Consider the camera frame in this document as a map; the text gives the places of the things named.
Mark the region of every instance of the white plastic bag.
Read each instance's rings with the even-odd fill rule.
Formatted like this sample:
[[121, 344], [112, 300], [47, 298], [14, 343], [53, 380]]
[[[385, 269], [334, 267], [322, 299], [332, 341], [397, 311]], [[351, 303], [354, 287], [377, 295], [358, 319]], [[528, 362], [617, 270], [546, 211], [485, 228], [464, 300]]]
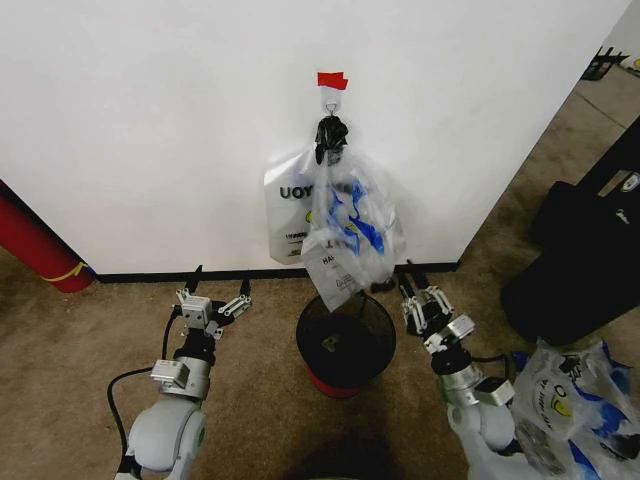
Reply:
[[372, 170], [348, 146], [327, 150], [317, 169], [302, 261], [331, 311], [387, 280], [404, 250], [395, 207]]
[[[628, 372], [604, 342], [566, 354], [539, 345], [515, 382], [512, 412], [520, 445], [540, 473], [571, 480], [640, 478], [640, 425], [627, 396]], [[553, 400], [536, 397], [541, 380], [570, 392], [559, 399], [563, 419], [549, 415]]]
[[300, 262], [309, 231], [317, 168], [314, 148], [272, 165], [264, 175], [269, 254], [285, 265]]

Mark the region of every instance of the red tape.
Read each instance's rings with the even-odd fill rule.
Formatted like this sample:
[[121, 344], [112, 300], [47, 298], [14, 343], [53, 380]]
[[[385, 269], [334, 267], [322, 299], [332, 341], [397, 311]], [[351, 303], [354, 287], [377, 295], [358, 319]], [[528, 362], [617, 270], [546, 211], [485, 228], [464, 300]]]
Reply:
[[344, 72], [324, 73], [318, 72], [318, 86], [331, 87], [336, 90], [345, 90], [349, 80], [344, 78]]

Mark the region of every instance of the red pole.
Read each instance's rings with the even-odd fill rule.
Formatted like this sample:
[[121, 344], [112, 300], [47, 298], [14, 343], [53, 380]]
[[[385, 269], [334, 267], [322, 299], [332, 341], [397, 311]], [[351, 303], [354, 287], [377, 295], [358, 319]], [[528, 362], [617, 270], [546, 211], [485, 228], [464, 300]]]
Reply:
[[78, 292], [93, 277], [74, 253], [31, 216], [14, 205], [0, 188], [0, 245], [64, 293]]

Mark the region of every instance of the white wall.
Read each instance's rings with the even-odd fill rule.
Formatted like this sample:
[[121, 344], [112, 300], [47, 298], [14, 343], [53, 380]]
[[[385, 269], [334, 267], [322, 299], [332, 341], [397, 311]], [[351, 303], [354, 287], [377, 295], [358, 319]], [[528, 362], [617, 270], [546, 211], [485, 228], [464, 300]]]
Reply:
[[623, 65], [640, 70], [640, 0], [631, 2], [603, 45], [605, 50], [614, 47], [613, 53], [621, 50], [629, 55]]
[[453, 262], [628, 0], [0, 6], [0, 176], [99, 273], [277, 268], [262, 174], [317, 71], [416, 262]]

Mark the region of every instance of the wall baseboard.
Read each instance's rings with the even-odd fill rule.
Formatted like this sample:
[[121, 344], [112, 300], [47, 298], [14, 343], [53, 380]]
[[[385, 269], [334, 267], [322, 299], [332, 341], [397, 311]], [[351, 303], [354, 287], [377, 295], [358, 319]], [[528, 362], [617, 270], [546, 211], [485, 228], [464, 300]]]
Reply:
[[[459, 262], [448, 263], [416, 263], [414, 268], [421, 272], [454, 272]], [[396, 265], [396, 272], [408, 272], [408, 265]], [[102, 283], [159, 283], [186, 282], [192, 272], [167, 273], [108, 273], [98, 274]], [[201, 280], [244, 280], [262, 278], [304, 278], [309, 274], [304, 268], [277, 268], [271, 270], [229, 270], [218, 272], [202, 272]]]

